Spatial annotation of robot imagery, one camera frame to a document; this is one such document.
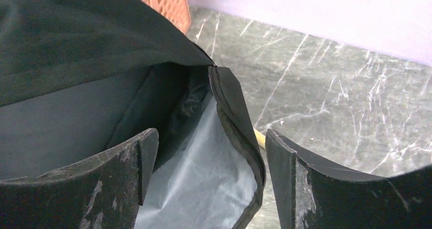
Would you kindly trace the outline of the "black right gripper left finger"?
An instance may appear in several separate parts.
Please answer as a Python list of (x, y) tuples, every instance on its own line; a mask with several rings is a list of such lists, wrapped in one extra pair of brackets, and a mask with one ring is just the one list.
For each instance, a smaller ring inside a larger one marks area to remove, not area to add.
[(1, 228), (133, 228), (158, 149), (158, 132), (39, 177), (1, 181)]

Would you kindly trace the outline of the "clear plastic bag inside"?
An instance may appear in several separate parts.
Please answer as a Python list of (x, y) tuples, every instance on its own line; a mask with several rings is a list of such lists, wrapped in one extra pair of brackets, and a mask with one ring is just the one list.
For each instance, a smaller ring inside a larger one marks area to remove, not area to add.
[(213, 96), (167, 144), (135, 228), (243, 228), (258, 184), (226, 134)]

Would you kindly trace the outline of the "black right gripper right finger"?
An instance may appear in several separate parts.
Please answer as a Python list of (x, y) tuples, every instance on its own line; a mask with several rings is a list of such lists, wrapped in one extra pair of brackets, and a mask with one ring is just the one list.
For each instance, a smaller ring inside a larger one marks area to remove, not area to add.
[(281, 228), (431, 228), (431, 166), (380, 177), (272, 130), (265, 147)]

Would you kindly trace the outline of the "black student backpack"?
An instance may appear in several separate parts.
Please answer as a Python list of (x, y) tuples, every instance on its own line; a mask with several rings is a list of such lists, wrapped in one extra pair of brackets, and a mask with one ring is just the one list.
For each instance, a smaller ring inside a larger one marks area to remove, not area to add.
[(249, 223), (265, 168), (229, 68), (140, 0), (1, 0), (1, 181), (39, 177), (150, 128), (153, 174), (209, 95), (255, 174)]

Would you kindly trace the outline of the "yellow highlighter pen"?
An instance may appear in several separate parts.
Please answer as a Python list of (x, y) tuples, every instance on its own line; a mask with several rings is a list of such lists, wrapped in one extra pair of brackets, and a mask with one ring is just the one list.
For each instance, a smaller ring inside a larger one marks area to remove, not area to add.
[(265, 141), (266, 141), (266, 137), (263, 133), (261, 133), (260, 131), (258, 131), (257, 129), (254, 129), (254, 133), (258, 142), (258, 145), (262, 148), (262, 149), (266, 149), (265, 146)]

